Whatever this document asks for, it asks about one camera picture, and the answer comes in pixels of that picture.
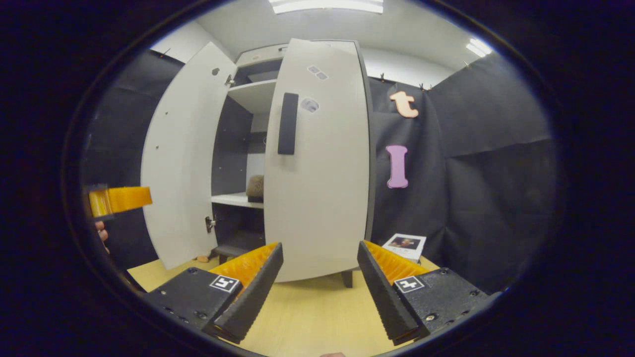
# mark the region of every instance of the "fluorescent light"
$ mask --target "fluorescent light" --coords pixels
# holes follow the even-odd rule
[[[491,48],[481,40],[473,38],[470,40],[470,43],[476,46],[479,50],[485,52],[486,55],[489,55],[491,53]]]
[[[483,51],[479,50],[478,48],[476,48],[476,46],[474,46],[474,45],[473,45],[473,44],[471,44],[471,43],[468,43],[466,47],[467,47],[467,49],[468,49],[468,50],[470,50],[470,51],[474,52],[474,53],[475,53],[475,54],[477,54],[479,57],[485,57],[485,56],[487,55],[487,53],[485,53],[485,52],[483,52]]]
[[[309,9],[350,9],[383,13],[383,0],[269,0],[274,8],[274,13],[286,13],[290,11]]]

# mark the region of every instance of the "black curtain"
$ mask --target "black curtain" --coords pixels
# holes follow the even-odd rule
[[[145,134],[161,96],[183,63],[148,50],[107,89],[91,122],[84,162],[86,184],[139,186]],[[120,269],[158,259],[141,208],[106,222],[110,257]]]
[[[486,292],[504,289],[547,237],[558,175],[547,114],[492,53],[432,90],[370,79],[377,137],[372,240],[427,236],[424,256]],[[389,96],[414,97],[416,118]],[[387,145],[403,145],[408,187],[389,189]]]

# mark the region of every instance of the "open cabinet door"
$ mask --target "open cabinet door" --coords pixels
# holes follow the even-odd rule
[[[211,160],[230,75],[236,75],[236,65],[207,44],[170,83],[145,136],[141,185],[152,195],[145,223],[166,269],[217,246],[205,218],[214,217]]]
[[[368,137],[355,43],[292,39],[274,90],[265,149],[265,231],[267,241],[284,247],[276,281],[358,265],[368,210]]]

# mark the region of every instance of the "wooden floor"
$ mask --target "wooden floor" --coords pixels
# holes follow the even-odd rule
[[[156,260],[129,272],[150,291],[190,266],[217,265],[215,258],[167,271]],[[423,258],[422,265],[438,268]],[[353,272],[353,288],[344,287],[340,274],[274,284],[247,337],[237,346],[267,356],[315,357],[334,352],[372,356],[396,348],[386,336],[361,271]]]

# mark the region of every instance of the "cabinet shelf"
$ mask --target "cabinet shelf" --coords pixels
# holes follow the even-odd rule
[[[271,110],[277,79],[254,82],[230,88],[227,95],[252,114]]]
[[[219,194],[218,196],[212,196],[211,202],[221,203],[223,205],[258,208],[260,210],[265,208],[264,203],[247,201],[247,194],[245,192]]]

